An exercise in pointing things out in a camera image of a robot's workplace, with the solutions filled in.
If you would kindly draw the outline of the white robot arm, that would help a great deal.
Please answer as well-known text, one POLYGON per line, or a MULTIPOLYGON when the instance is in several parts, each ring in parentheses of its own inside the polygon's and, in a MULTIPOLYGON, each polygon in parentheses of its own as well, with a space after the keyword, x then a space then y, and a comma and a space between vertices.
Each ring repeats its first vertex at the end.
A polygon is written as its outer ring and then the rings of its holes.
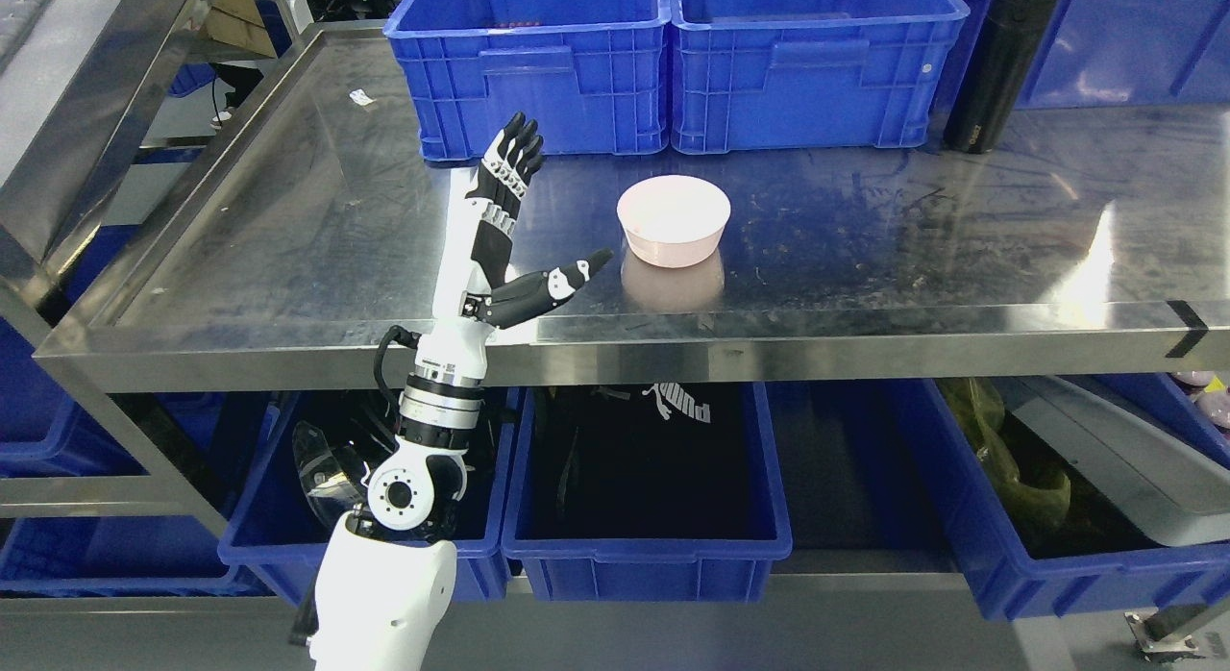
POLYGON ((450 605, 458 549, 450 519, 467 487, 492 326, 461 316, 419 336, 394 326, 373 376, 397 413, 390 456, 332 531, 312 589, 317 670, 417 670, 450 605))

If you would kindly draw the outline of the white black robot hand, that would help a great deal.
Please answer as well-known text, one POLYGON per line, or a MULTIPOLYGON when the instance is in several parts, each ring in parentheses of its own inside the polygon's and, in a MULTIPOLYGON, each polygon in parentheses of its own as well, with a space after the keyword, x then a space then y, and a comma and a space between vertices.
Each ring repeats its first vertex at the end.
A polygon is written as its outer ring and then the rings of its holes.
POLYGON ((513 233, 536 172, 544 163, 539 124, 524 112, 510 116, 461 195, 448 204, 445 241, 435 272, 435 322, 478 322, 497 331, 514 328, 561 308, 610 261, 613 249, 526 272, 509 280, 513 233))

